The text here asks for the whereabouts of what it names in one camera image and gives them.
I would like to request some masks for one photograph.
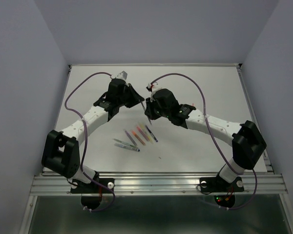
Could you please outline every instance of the green marker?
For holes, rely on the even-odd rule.
[[[124,141],[121,141],[121,140],[118,140],[118,139],[113,139],[114,141],[117,141],[117,142],[119,142],[119,143],[122,143],[123,145],[126,145],[126,146],[129,146],[129,147],[132,147],[132,148],[135,148],[135,149],[138,149],[138,147],[137,146],[134,146],[134,145],[130,145],[129,143],[127,143],[127,142],[124,142]]]

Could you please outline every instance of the marker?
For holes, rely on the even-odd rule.
[[[147,135],[145,135],[145,133],[141,130],[141,128],[139,128],[139,127],[137,126],[137,129],[138,129],[138,131],[141,133],[141,135],[143,135],[143,137],[146,139],[146,141],[150,141],[150,140],[148,139]]]
[[[147,136],[147,138],[149,139],[149,141],[153,144],[152,138],[148,135],[145,126],[142,123],[139,123],[139,126],[140,126],[141,130],[145,133],[145,135]]]
[[[124,142],[124,141],[121,141],[121,140],[118,140],[118,139],[113,139],[114,141],[117,141],[119,143],[122,143],[123,145],[126,145],[126,146],[129,146],[129,147],[132,147],[132,148],[137,148],[137,146],[135,145],[130,145],[129,143],[127,142]]]
[[[131,133],[141,142],[141,144],[146,145],[143,140],[141,140],[141,138],[133,131],[131,130]]]
[[[155,135],[151,132],[151,130],[148,128],[148,126],[146,126],[146,129],[148,130],[148,132],[151,134],[151,136],[153,137],[153,139],[158,142],[158,140],[156,139]]]
[[[144,112],[146,112],[146,108],[145,108],[145,106],[143,105],[143,102],[141,102],[141,105],[142,105],[142,108],[143,108]],[[147,117],[147,119],[148,119],[149,123],[152,125],[150,118]]]
[[[127,137],[131,140],[132,144],[134,144],[136,147],[138,146],[137,143],[134,141],[134,139],[131,137],[131,135],[124,129]]]
[[[117,146],[117,147],[123,148],[123,149],[127,149],[127,150],[132,150],[132,151],[137,151],[137,152],[140,151],[137,148],[132,148],[132,147],[129,147],[129,146],[126,146],[126,145],[122,145],[120,143],[115,143],[114,145]]]

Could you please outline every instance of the red marker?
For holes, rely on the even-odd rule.
[[[141,138],[133,131],[131,130],[131,133],[141,142],[141,144],[146,145],[143,140],[141,140]]]
[[[149,138],[147,137],[147,135],[145,135],[145,133],[141,130],[141,128],[139,128],[137,126],[138,131],[141,133],[141,135],[143,135],[143,137],[146,139],[146,141],[150,141]]]

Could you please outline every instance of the black mounting base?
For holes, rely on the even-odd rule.
[[[73,179],[73,183],[76,182],[78,184],[76,189],[70,189],[71,194],[98,194],[99,193],[99,186],[97,186],[94,183],[85,184],[80,182],[79,180]],[[114,178],[100,178],[99,183],[106,186],[109,182],[112,182],[114,184],[115,179]],[[109,190],[102,190],[102,193],[104,194],[111,194]]]
[[[203,177],[200,178],[200,190],[202,193],[227,193],[229,189],[233,187],[233,191],[236,192],[244,192],[244,187],[242,183],[241,177],[237,177],[234,182],[231,184],[219,183],[219,179],[217,177]]]

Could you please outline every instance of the gray wall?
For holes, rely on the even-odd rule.
[[[67,65],[32,0],[0,0],[0,234],[18,233]]]
[[[293,0],[281,0],[242,67],[274,169],[293,205]]]
[[[69,64],[244,61],[277,0],[35,0]]]

